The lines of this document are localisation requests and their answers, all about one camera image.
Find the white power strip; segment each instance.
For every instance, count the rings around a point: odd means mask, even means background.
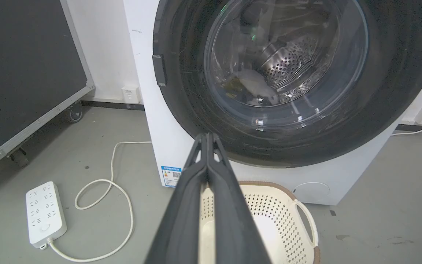
[[[49,238],[57,239],[66,232],[66,222],[56,185],[49,181],[25,194],[30,243],[47,248]]]

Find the round black door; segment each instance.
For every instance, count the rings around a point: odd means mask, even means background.
[[[161,0],[154,66],[192,137],[272,167],[365,144],[422,88],[422,1]]]

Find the white washing machine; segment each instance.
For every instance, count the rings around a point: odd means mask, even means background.
[[[163,186],[214,132],[239,180],[336,205],[422,88],[422,1],[124,3]]]

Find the laundry basket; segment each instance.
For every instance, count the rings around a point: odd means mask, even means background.
[[[240,182],[266,251],[273,264],[318,264],[320,249],[315,221],[308,209],[284,187],[268,182]],[[201,194],[200,264],[215,263],[214,194]],[[298,207],[306,214],[313,240],[303,224]]]

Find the blue and white sticker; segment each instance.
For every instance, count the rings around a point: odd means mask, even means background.
[[[176,187],[181,175],[181,168],[161,166],[162,177],[167,187]]]

